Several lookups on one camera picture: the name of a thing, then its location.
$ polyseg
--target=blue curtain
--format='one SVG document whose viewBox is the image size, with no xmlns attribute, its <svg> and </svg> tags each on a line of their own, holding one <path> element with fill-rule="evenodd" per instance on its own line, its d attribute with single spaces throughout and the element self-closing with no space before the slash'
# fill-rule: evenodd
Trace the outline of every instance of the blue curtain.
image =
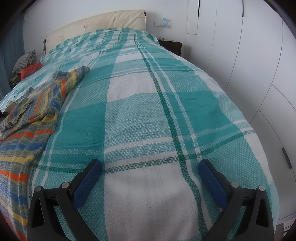
<svg viewBox="0 0 296 241">
<path fill-rule="evenodd" d="M 23 39 L 24 15 L 22 14 L 0 44 L 0 100 L 10 91 L 8 80 L 16 61 L 25 54 Z"/>
</svg>

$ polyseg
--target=metal pin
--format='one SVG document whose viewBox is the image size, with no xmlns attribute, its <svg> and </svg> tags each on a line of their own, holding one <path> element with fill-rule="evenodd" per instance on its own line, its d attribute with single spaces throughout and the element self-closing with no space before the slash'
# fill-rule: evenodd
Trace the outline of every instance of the metal pin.
<svg viewBox="0 0 296 241">
<path fill-rule="evenodd" d="M 36 188 L 35 188 L 35 191 L 36 192 L 39 192 L 41 190 L 41 186 L 37 186 Z"/>
<path fill-rule="evenodd" d="M 264 192 L 265 191 L 265 187 L 263 187 L 263 186 L 260 185 L 259 186 L 259 190 Z"/>
<path fill-rule="evenodd" d="M 237 182 L 232 182 L 231 183 L 231 186 L 233 186 L 234 188 L 238 188 L 239 187 L 239 184 Z"/>
<path fill-rule="evenodd" d="M 69 187 L 69 183 L 68 182 L 62 183 L 62 188 L 67 188 L 67 187 Z"/>
</svg>

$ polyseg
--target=bed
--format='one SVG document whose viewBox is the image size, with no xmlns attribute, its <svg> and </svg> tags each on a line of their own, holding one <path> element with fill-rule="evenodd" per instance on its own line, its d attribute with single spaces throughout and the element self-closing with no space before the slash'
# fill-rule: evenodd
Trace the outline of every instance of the bed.
<svg viewBox="0 0 296 241">
<path fill-rule="evenodd" d="M 118 16 L 129 20 L 118 26 Z M 48 36 L 47 54 L 40 60 L 44 67 L 0 102 L 5 109 L 57 70 L 90 68 L 68 94 L 45 149 L 28 164 L 24 187 L 10 189 L 25 193 L 27 203 L 23 208 L 7 198 L 5 203 L 4 188 L 10 187 L 0 188 L 0 210 L 12 230 L 25 239 L 36 186 L 55 188 L 71 181 L 93 158 L 102 162 L 102 175 L 78 211 L 101 241 L 201 240 L 221 212 L 198 175 L 204 158 L 244 188 L 263 185 L 275 227 L 279 200 L 266 156 L 254 130 L 218 84 L 161 47 L 145 31 L 143 10 L 100 19 L 105 22 L 93 18 L 86 29 L 84 19 Z M 59 208 L 56 213 L 66 236 L 74 240 Z M 242 214 L 243 209 L 229 238 Z"/>
</svg>

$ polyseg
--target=wardrobe door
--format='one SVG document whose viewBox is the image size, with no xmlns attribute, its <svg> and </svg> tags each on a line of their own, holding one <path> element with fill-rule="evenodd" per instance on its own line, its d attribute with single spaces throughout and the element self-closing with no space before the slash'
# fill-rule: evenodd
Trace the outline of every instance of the wardrobe door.
<svg viewBox="0 0 296 241">
<path fill-rule="evenodd" d="M 272 85 L 260 107 L 260 111 L 278 135 L 286 149 L 293 169 L 296 170 L 296 110 Z"/>
<path fill-rule="evenodd" d="M 272 84 L 296 109 L 296 39 L 283 22 L 283 46 L 279 66 Z"/>
<path fill-rule="evenodd" d="M 263 0 L 244 1 L 237 58 L 226 94 L 251 121 L 262 104 L 279 62 L 281 17 Z"/>
<path fill-rule="evenodd" d="M 242 0 L 217 0 L 216 27 L 207 73 L 224 91 L 239 48 L 242 9 Z"/>
<path fill-rule="evenodd" d="M 197 34 L 199 1 L 188 0 L 187 34 Z"/>
<path fill-rule="evenodd" d="M 278 223 L 283 223 L 296 215 L 296 181 L 293 169 L 289 168 L 280 139 L 260 111 L 255 115 L 251 126 L 267 157 L 269 170 L 279 194 Z"/>
<path fill-rule="evenodd" d="M 207 71 L 214 39 L 217 0 L 200 0 L 197 34 L 186 34 L 184 58 Z"/>
</svg>

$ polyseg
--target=dark wooden nightstand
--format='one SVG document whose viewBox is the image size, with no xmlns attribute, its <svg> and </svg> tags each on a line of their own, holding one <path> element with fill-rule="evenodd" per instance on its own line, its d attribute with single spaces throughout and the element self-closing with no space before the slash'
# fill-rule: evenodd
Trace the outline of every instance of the dark wooden nightstand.
<svg viewBox="0 0 296 241">
<path fill-rule="evenodd" d="M 182 43 L 167 39 L 159 39 L 158 42 L 160 46 L 163 46 L 168 51 L 171 51 L 174 54 L 181 56 Z"/>
</svg>

